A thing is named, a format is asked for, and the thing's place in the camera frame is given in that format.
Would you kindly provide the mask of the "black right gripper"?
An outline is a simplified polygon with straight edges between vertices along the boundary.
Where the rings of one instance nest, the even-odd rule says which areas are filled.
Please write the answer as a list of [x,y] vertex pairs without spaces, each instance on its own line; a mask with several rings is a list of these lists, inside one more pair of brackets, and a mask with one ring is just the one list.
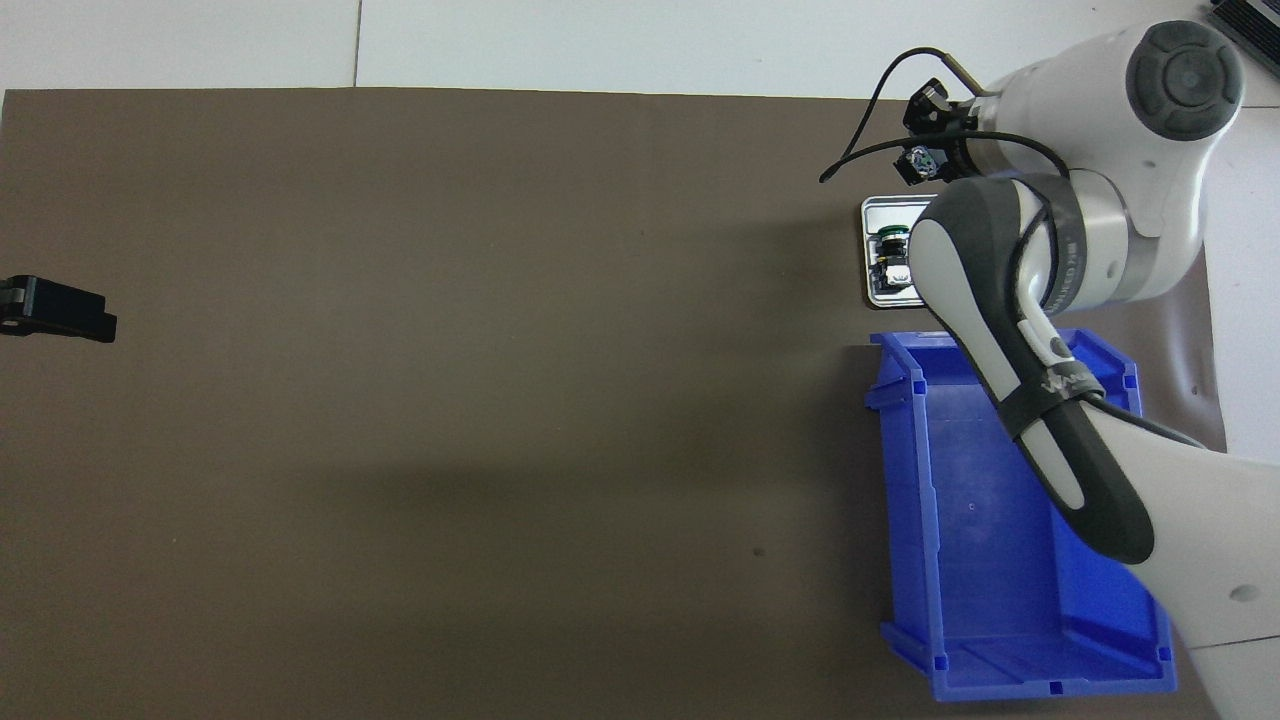
[[[980,128],[980,100],[972,97],[963,102],[950,102],[948,91],[938,78],[929,78],[909,100],[902,114],[906,131],[941,131],[947,135],[978,131]],[[978,140],[951,138],[942,142],[945,163],[943,179],[961,179],[986,176],[974,156]],[[934,165],[901,165],[900,176],[906,186],[914,187],[937,181],[940,169]]]

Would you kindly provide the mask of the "silver metal tray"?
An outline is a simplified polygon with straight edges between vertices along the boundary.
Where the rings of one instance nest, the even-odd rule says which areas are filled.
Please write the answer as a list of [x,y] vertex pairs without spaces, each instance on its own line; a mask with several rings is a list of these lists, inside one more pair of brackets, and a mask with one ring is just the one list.
[[911,231],[915,225],[919,215],[925,210],[925,208],[934,199],[933,193],[910,193],[910,195],[886,195],[886,196],[872,196],[867,199],[860,206],[860,220],[861,220],[861,250],[864,256],[864,277],[865,277],[865,290],[867,299],[870,305],[876,309],[890,310],[890,309],[905,309],[905,307],[923,307],[924,302],[922,296],[916,291],[915,283],[911,290],[908,290],[900,299],[890,300],[888,302],[881,304],[870,299],[870,281],[869,281],[869,260],[870,250],[868,249],[869,236],[877,232],[883,225],[906,225],[910,228],[910,240],[908,258],[910,252]]

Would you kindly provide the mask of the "grey ribbed device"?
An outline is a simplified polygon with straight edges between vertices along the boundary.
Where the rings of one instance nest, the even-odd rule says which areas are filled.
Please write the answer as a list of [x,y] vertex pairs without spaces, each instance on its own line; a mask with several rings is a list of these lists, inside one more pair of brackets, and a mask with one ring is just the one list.
[[1210,0],[1208,20],[1262,61],[1280,65],[1280,0]]

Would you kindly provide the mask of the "brown paper table mat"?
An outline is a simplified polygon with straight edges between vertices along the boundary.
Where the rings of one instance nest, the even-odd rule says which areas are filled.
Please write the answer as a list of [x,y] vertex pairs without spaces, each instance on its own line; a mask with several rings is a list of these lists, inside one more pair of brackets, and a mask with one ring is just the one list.
[[10,91],[0,720],[1211,720],[940,705],[890,615],[858,100]]

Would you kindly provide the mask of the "blue plastic storage bin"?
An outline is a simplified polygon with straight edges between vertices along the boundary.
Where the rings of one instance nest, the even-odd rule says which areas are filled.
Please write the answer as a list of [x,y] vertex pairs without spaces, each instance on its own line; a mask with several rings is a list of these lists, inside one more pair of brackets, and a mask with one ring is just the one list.
[[890,648],[938,701],[1169,693],[1165,611],[1062,520],[945,332],[874,334]]

